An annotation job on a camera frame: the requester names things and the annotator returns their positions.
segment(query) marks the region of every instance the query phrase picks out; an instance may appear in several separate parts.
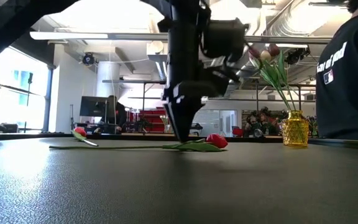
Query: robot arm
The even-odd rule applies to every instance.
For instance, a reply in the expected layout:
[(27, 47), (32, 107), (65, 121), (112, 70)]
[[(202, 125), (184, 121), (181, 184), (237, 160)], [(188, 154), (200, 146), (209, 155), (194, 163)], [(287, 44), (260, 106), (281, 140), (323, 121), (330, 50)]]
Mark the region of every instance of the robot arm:
[[(230, 79), (238, 82), (226, 62), (242, 56), (248, 25), (239, 20), (212, 21), (204, 0), (141, 0), (155, 7), (164, 20), (158, 28), (168, 32), (168, 77), (163, 99), (172, 128), (186, 141), (195, 113), (203, 106), (202, 96), (226, 92)], [(0, 53), (42, 16), (61, 12), (76, 0), (8, 0), (0, 7)], [(198, 52), (209, 58), (225, 57), (223, 67), (204, 68)]]

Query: black t-shirt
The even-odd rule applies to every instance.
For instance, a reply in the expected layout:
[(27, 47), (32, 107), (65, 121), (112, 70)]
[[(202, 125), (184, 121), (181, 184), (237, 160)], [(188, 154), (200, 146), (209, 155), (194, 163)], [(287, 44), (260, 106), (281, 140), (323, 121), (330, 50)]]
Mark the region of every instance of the black t-shirt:
[(358, 16), (339, 28), (320, 56), (316, 112), (322, 136), (358, 131)]
[(116, 121), (116, 124), (120, 127), (124, 125), (124, 123), (127, 121), (127, 112), (125, 111), (125, 106), (118, 103), (116, 104), (116, 117), (114, 118), (114, 114), (112, 116), (108, 116), (109, 123), (114, 124)]

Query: table surface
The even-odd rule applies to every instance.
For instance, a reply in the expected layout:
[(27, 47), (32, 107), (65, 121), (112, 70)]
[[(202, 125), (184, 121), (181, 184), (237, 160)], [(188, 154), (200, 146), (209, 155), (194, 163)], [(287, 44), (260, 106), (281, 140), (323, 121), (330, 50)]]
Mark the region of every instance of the table surface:
[[(122, 133), (124, 136), (172, 136), (175, 137), (175, 134), (171, 133)], [(189, 134), (190, 137), (197, 137), (196, 134)]]
[(83, 145), (0, 141), (0, 223), (358, 223), (357, 149), (49, 151), (51, 144)]

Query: red tulip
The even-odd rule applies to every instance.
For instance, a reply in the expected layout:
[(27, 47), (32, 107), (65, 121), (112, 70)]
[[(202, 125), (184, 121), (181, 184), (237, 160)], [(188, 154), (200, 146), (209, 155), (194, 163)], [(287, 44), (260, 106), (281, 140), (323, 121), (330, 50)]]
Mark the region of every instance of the red tulip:
[(250, 55), (250, 57), (252, 58), (259, 58), (260, 57), (260, 53), (258, 50), (254, 49), (253, 47), (250, 47), (248, 49), (248, 54)]
[(83, 128), (81, 128), (81, 127), (76, 127), (76, 128), (74, 129), (74, 131), (75, 131), (76, 133), (82, 135), (83, 137), (86, 137), (86, 131), (85, 131)]
[(269, 44), (268, 52), (272, 57), (276, 57), (280, 54), (280, 49), (277, 47), (276, 44)]
[(226, 139), (219, 135), (219, 134), (210, 134), (207, 138), (206, 138), (206, 142), (210, 142), (212, 143), (214, 146), (223, 149), (224, 147), (227, 146), (227, 141)]

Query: computer monitor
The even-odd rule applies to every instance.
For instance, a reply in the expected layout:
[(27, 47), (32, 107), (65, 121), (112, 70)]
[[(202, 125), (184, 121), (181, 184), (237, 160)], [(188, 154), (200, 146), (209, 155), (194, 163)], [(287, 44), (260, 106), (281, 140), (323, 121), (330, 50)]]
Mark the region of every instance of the computer monitor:
[[(105, 117), (107, 97), (82, 96), (80, 116)], [(108, 113), (109, 119), (115, 117), (115, 113)]]

